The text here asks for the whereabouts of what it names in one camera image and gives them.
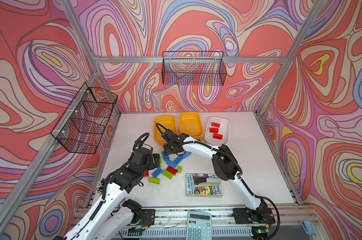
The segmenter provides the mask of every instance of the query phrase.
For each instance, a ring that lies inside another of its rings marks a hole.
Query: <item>white table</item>
[[[116,135],[111,145],[105,167],[102,172],[105,178],[110,172],[121,167],[131,154],[134,141],[145,132],[150,136],[145,142],[154,147],[154,153],[161,153],[163,148],[153,138],[153,121],[161,115],[173,115],[178,125],[180,113],[126,113],[122,114]],[[225,118],[231,123],[230,139],[227,146],[236,157],[244,172],[243,177],[253,192],[265,196],[275,204],[294,203],[288,187],[281,175],[269,146],[261,132],[252,112],[205,112],[199,113],[204,131],[210,117]],[[163,175],[160,185],[141,180],[143,187],[135,186],[127,199],[133,199],[143,207],[176,207],[176,206],[219,206],[243,205],[244,201],[226,181],[221,181],[222,198],[187,197],[186,173],[214,173],[212,161],[192,154],[183,160],[182,173],[172,180]],[[167,165],[162,160],[162,169]]]

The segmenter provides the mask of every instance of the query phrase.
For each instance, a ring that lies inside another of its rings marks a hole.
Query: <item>calculator screen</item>
[[[191,218],[210,220],[210,216],[205,216],[205,215],[190,214],[190,217]]]

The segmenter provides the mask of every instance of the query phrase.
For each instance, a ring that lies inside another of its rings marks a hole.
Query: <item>wire basket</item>
[[[226,78],[222,51],[162,52],[164,85],[221,85]]]
[[[68,152],[95,154],[117,98],[103,88],[88,87],[58,135],[52,135]]]

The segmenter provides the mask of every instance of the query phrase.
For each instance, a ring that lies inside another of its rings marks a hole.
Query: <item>blue calculator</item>
[[[212,214],[206,212],[189,212],[187,229],[187,240],[211,240]]]

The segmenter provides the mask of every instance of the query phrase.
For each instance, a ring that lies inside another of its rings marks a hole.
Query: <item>yellow container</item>
[[[186,133],[190,137],[200,140],[204,134],[204,129],[201,123],[200,115],[198,113],[181,113],[178,119],[180,121],[181,133]]]
[[[161,137],[161,133],[158,131],[156,123],[163,125],[164,127],[172,130],[174,133],[177,133],[177,125],[175,124],[175,118],[173,116],[159,116],[154,119],[153,127],[154,127],[154,140],[160,145],[164,146],[166,141]]]

